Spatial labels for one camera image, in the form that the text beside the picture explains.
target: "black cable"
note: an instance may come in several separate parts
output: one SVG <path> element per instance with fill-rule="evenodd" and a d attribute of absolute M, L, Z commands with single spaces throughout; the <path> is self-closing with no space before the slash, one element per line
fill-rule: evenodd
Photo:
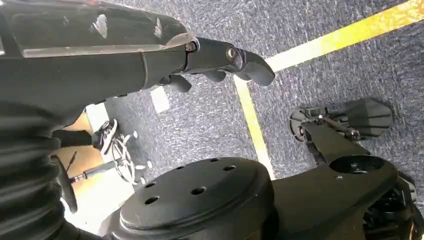
<path fill-rule="evenodd" d="M 72 157 L 70 158 L 70 161 L 69 161 L 69 165 L 67 166 L 67 168 L 66 168 L 66 172 L 68 172 L 68 170 L 69 170 L 69 168 L 71 167 L 71 165 L 74 163 L 74 161 L 75 161 L 75 157 L 77 156 L 77 151 L 75 151 L 74 153 L 73 153 L 73 155 L 72 155 Z"/>

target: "hole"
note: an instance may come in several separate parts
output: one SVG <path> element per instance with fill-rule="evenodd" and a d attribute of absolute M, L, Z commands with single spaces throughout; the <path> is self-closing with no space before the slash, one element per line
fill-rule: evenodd
<path fill-rule="evenodd" d="M 341 174 L 367 174 L 381 169 L 385 160 L 377 156 L 370 155 L 351 155 L 343 156 L 332 163 L 330 168 Z"/>
<path fill-rule="evenodd" d="M 191 190 L 192 195 L 200 195 L 206 191 L 206 187 L 199 187 Z"/>
<path fill-rule="evenodd" d="M 151 183 L 147 184 L 144 188 L 148 189 L 150 187 L 153 187 L 155 184 L 156 184 L 156 182 L 151 182 Z"/>
<path fill-rule="evenodd" d="M 222 170 L 224 170 L 224 171 L 231 171 L 231 170 L 233 170 L 235 168 L 236 168 L 236 166 L 232 165 L 232 166 L 226 166 Z"/>
<path fill-rule="evenodd" d="M 146 205 L 152 204 L 152 203 L 156 202 L 158 199 L 159 199 L 159 196 L 151 197 L 151 198 L 147 199 L 144 202 L 144 204 L 146 204 Z"/>

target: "sneaker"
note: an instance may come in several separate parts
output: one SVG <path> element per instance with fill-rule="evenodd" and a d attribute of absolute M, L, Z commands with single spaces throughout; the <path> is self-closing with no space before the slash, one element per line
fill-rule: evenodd
<path fill-rule="evenodd" d="M 95 142 L 93 146 L 100 150 L 101 154 L 105 154 L 111 147 L 112 139 L 117 131 L 118 122 L 113 119 L 112 122 L 106 121 L 101 128 L 94 133 L 99 136 L 99 141 Z"/>

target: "black plastic part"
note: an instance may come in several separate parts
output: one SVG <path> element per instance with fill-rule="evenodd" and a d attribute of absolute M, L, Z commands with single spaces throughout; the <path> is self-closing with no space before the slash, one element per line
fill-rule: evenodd
<path fill-rule="evenodd" d="M 239 78 L 252 80 L 260 86 L 268 86 L 273 82 L 276 75 L 262 57 L 243 49 L 237 50 L 244 63 L 241 71 L 235 73 Z"/>
<path fill-rule="evenodd" d="M 187 93 L 192 88 L 192 84 L 181 75 L 169 76 L 169 82 L 171 87 L 173 87 L 180 93 Z"/>
<path fill-rule="evenodd" d="M 290 115 L 289 122 L 291 133 L 298 141 L 302 142 L 305 140 L 299 134 L 299 128 L 304 122 L 313 122 L 332 127 L 319 120 L 319 115 L 328 117 L 346 128 L 359 131 L 360 137 L 354 139 L 355 141 L 378 137 L 389 130 L 393 124 L 392 110 L 372 98 L 354 100 L 341 104 L 302 107 Z"/>
<path fill-rule="evenodd" d="M 262 57 L 250 51 L 235 48 L 228 42 L 201 37 L 198 43 L 198 51 L 187 53 L 187 65 L 183 71 L 186 74 L 201 73 L 214 82 L 220 82 L 225 76 L 219 71 L 226 71 L 260 86 L 269 85 L 276 76 Z"/>
<path fill-rule="evenodd" d="M 310 135 L 313 145 L 327 163 L 344 156 L 370 154 L 367 149 L 344 138 L 329 127 L 311 122 L 304 122 L 301 126 Z"/>
<path fill-rule="evenodd" d="M 74 188 L 69 181 L 68 173 L 62 164 L 61 160 L 57 155 L 52 155 L 51 161 L 59 167 L 59 174 L 57 175 L 57 182 L 62 188 L 62 198 L 65 200 L 69 207 L 71 213 L 76 213 L 78 211 L 77 198 L 75 197 Z"/>
<path fill-rule="evenodd" d="M 205 75 L 209 80 L 215 83 L 222 82 L 227 76 L 226 73 L 223 71 L 207 71 L 204 72 L 203 75 Z"/>
<path fill-rule="evenodd" d="M 111 216 L 118 239 L 247 239 L 271 215 L 267 169 L 239 157 L 205 159 L 139 189 Z"/>

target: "gray carpet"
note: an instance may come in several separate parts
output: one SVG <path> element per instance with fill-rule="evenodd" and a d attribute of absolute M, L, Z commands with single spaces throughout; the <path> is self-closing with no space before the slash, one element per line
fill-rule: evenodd
<path fill-rule="evenodd" d="M 121 3 L 168 14 L 199 37 L 228 41 L 271 57 L 404 1 L 400 0 L 126 0 Z M 269 157 L 278 178 L 312 168 L 312 156 L 288 129 L 301 105 L 374 97 L 390 103 L 393 129 L 363 145 L 410 174 L 424 209 L 424 22 L 415 23 L 277 73 L 268 87 L 249 83 Z M 220 156 L 256 158 L 234 83 L 191 76 L 182 94 L 165 87 L 170 109 L 157 114 L 149 91 L 108 100 L 120 130 L 148 180 L 179 165 Z"/>

